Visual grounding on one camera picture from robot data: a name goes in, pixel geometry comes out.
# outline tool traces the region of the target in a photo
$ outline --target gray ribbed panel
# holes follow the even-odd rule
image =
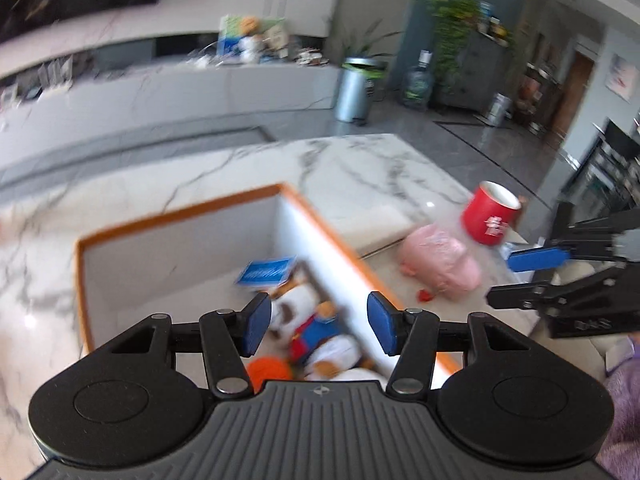
[[[49,462],[31,480],[605,480],[593,463],[524,473],[467,456],[428,410],[374,383],[268,383],[260,396],[218,406],[182,449],[127,470]]]

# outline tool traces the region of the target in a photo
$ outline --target red mug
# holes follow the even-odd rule
[[[484,245],[497,245],[522,207],[518,197],[495,182],[481,182],[462,213],[466,232]]]

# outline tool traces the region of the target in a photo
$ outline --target blue packet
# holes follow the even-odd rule
[[[236,281],[238,285],[255,289],[270,288],[289,279],[295,258],[251,262]]]

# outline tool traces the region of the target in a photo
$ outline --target black circular cover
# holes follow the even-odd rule
[[[490,460],[553,466],[593,457],[613,416],[607,391],[540,348],[490,351],[451,376],[438,413],[464,445]]]
[[[46,455],[101,467],[143,463],[178,447],[202,415],[197,386],[144,354],[85,358],[43,384],[29,406]]]

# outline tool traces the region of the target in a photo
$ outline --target orange ball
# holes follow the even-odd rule
[[[291,368],[286,361],[277,357],[257,357],[246,365],[254,392],[259,392],[264,381],[290,381],[293,379]]]

